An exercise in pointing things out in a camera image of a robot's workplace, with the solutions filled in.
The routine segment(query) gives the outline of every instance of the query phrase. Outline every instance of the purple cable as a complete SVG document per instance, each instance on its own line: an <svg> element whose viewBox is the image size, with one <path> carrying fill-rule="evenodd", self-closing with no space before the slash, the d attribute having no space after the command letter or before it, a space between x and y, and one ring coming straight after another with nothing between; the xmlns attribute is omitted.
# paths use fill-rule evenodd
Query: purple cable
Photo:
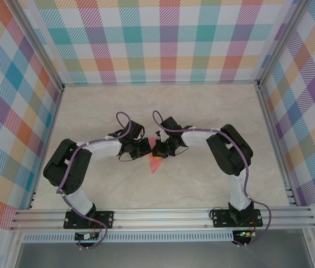
<svg viewBox="0 0 315 268"><path fill-rule="evenodd" d="M70 169L71 169L71 167L72 167L73 160L74 160L76 154L78 153L78 151L79 151L80 149L84 148L85 146L87 146L88 144L91 144L91 143L96 143L96 142L100 142L100 141L116 141L116 140L120 140L121 138L125 137L125 136L129 133L129 131L130 131L130 129L131 129L131 119L130 119L129 115L128 115L127 113L124 113L124 112L117 112L117 113L116 113L115 116L116 116L116 118L117 118L117 120L118 120L118 123L122 126L122 128L124 128L124 126L122 125L121 121L119 120L119 117L118 117L119 114L125 115L125 116L127 117L128 121L129 121L129 126L128 126L127 131L126 131L124 134L122 134L121 136L119 136L119 137L116 137L116 138L113 138L113 137L112 137L112 138L100 138L100 139L98 139L98 140L93 140L93 141L89 141L89 142L87 142L87 143L84 143L84 144L80 145L77 149L75 149L75 151L74 151L73 154L72 154L72 157L70 158L68 167L67 167L67 169L66 169L66 173L64 174L64 177L63 177L63 179L62 179L60 185L58 186L58 189L57 189L57 191L56 191L57 194L62 194L62 192L63 192L63 191L62 191L62 188L63 188L64 184L65 184L66 181L67 181L68 174L69 174L69 171L70 171ZM90 247L83 247L83 246L80 244L80 241L78 241L78 245L79 245L81 248L83 247L83 248L85 248L85 249L88 250L88 249L94 248L94 247L96 247L97 245L101 244L102 241L106 238L106 236L107 236L107 234L108 234L108 228L106 227L106 225L105 225L103 222L101 222L101 221L98 221L98 220L96 220L96 219L93 219L93 218L87 217L86 215L81 214L78 210L76 210L75 208L72 207L72 204L69 202L69 200L67 199L67 197L65 197L65 195L63 195L62 197L63 197L64 202L66 202L66 204L67 204L70 208L72 208L72 211L73 211L74 213L76 213L77 215L81 216L82 218L85 218L85 219L87 219L87 220L89 220L89 221L92 221L92 222L95 222L95 223L99 224L100 226L104 227L104 229L105 229L105 233L104 233L103 237L102 237L98 242L94 243L92 246L90 246Z"/></svg>
<svg viewBox="0 0 315 268"><path fill-rule="evenodd" d="M163 130L165 131L168 131L168 132L192 132L192 131L200 131L200 132L215 132L215 133L218 133L220 135L222 135L223 137L225 137L234 147L235 149L238 151L239 155L241 156L241 159L243 160L243 163L244 163L244 166L245 166L245 182L244 182L244 194L245 196L252 202L256 203L256 204L259 204L259 205L262 205L264 206L268 212L269 212L269 222L268 224L266 225L266 228L264 230L264 232L261 233L261 235L254 241L250 242L249 245L252 245L252 244L255 244L257 243L265 234L266 232L268 231L270 225L271 225L271 220L272 220L272 213L271 213L271 209L268 207L268 205L262 203L262 202L259 202L259 201L256 201L254 200L253 198L251 198L248 193L246 192L246 186L248 184L248 180L249 180L249 165L248 165L248 162L243 154L243 152L241 152L240 148L238 147L238 145L225 133L219 131L219 130L208 130L208 129L205 129L205 128L189 128L187 130L169 130L163 126L161 126L161 124L159 124L155 118L155 113L157 113L161 119L161 122L163 121L162 119L162 116L161 114L157 111L157 110L154 110L152 112L152 118L153 120L155 121L155 123Z"/></svg>

